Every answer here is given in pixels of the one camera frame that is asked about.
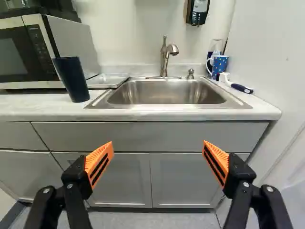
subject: microwave control panel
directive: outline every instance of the microwave control panel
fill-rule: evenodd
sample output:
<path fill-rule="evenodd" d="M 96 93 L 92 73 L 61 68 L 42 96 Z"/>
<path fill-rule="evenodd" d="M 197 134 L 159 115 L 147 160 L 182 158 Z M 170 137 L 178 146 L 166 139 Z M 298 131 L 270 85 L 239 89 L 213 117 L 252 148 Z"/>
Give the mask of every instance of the microwave control panel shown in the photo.
<path fill-rule="evenodd" d="M 30 39 L 33 43 L 33 47 L 38 56 L 42 69 L 47 74 L 56 74 L 52 59 L 44 42 L 43 35 L 41 33 L 39 25 L 26 26 Z"/>

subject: countertop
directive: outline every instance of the countertop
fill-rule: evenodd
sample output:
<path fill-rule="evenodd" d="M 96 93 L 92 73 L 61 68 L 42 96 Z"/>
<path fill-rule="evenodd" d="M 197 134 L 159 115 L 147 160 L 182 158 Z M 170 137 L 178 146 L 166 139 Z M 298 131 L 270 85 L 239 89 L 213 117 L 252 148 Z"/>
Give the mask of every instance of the countertop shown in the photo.
<path fill-rule="evenodd" d="M 107 122 L 107 121 L 263 121 L 278 120 L 281 111 L 269 103 L 217 83 L 252 109 L 84 109 L 107 90 L 90 90 L 91 99 L 72 103 L 67 92 L 0 91 L 0 121 Z"/>

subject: stainless steel sink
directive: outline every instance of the stainless steel sink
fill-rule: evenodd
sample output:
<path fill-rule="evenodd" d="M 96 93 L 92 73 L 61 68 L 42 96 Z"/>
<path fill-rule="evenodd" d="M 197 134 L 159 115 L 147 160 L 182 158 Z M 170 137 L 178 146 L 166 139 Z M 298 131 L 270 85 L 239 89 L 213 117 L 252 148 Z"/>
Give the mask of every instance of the stainless steel sink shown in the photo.
<path fill-rule="evenodd" d="M 116 90 L 110 104 L 221 104 L 226 100 L 201 81 L 129 81 Z"/>
<path fill-rule="evenodd" d="M 205 79 L 131 79 L 86 109 L 251 108 Z"/>

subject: blue polka dot mug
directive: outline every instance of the blue polka dot mug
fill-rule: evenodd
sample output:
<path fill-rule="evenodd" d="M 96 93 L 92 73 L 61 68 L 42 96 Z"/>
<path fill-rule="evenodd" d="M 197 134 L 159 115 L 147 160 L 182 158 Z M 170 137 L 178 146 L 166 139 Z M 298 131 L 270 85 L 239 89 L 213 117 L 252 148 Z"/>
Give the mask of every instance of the blue polka dot mug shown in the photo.
<path fill-rule="evenodd" d="M 206 69 L 209 72 L 209 74 L 211 75 L 212 79 L 216 80 L 216 76 L 218 73 L 225 72 L 225 69 L 228 65 L 229 56 L 224 56 L 224 55 L 214 56 L 212 71 L 210 71 L 207 66 L 207 63 L 210 60 L 211 60 L 211 58 L 206 61 Z"/>

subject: cabinet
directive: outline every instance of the cabinet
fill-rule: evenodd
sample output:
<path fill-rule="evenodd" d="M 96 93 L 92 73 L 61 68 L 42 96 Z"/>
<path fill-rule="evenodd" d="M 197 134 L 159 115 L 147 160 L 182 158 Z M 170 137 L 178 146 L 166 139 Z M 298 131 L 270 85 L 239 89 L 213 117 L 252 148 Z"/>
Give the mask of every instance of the cabinet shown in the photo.
<path fill-rule="evenodd" d="M 201 153 L 150 153 L 150 163 L 152 207 L 214 208 L 219 202 L 222 191 Z"/>
<path fill-rule="evenodd" d="M 51 151 L 70 152 L 93 151 L 109 141 L 116 152 L 201 152 L 203 140 L 217 144 L 226 152 L 252 152 L 268 126 L 268 122 L 32 124 Z"/>
<path fill-rule="evenodd" d="M 50 152 L 0 150 L 0 158 L 0 185 L 21 201 L 32 202 L 45 186 L 62 186 L 62 169 Z"/>
<path fill-rule="evenodd" d="M 63 169 L 86 153 L 53 152 Z M 89 198 L 90 206 L 151 208 L 149 154 L 115 153 Z"/>
<path fill-rule="evenodd" d="M 47 151 L 29 122 L 0 122 L 0 148 Z"/>

